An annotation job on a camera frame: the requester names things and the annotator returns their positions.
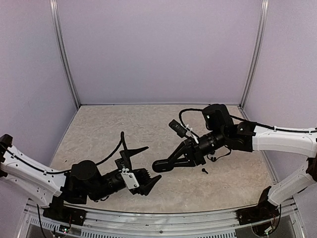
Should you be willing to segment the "black earbud charging case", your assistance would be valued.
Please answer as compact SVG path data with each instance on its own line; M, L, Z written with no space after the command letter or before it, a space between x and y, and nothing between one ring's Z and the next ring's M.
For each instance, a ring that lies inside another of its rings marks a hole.
M156 173L169 172L174 169L174 163L170 163L168 159L157 160L153 162L152 169Z

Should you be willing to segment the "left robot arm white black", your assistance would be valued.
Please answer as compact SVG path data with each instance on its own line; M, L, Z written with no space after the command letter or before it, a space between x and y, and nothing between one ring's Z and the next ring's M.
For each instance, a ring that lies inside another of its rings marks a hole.
M105 201L112 194L128 189L131 194L147 196L161 176L151 177L145 168L133 169L131 157L148 149L128 149L124 133L120 134L117 147L123 147L117 168L102 175L98 166L107 159L95 163L84 160L70 169L59 171L47 167L23 154L12 144L13 138L4 134L0 138L0 177L21 188L29 198L49 211L58 220L69 216L69 209L61 202L86 204L87 200Z

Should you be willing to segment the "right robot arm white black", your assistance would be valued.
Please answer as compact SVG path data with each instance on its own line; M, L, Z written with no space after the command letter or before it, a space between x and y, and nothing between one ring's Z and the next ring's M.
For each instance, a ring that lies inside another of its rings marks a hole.
M187 139L167 159L168 171L180 166L196 166L204 157L226 147L230 151L277 151L299 154L307 161L294 173L262 192L259 205L253 209L258 220L264 220L273 207L281 204L317 182L317 130L268 126L253 121L233 122L234 116L224 104L212 104L201 110L210 132L199 138Z

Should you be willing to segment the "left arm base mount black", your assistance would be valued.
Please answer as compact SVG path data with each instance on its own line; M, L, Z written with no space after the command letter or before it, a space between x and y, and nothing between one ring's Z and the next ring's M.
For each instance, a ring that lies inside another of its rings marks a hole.
M83 226L87 211L77 208L63 207L59 210L53 208L45 208L43 216L59 222L71 225Z

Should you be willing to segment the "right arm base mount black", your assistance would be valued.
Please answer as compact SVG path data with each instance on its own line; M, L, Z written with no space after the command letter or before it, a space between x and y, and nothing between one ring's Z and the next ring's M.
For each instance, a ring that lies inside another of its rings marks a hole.
M279 211L276 207L266 208L253 206L237 210L236 216L239 225L246 225L277 217L279 216Z

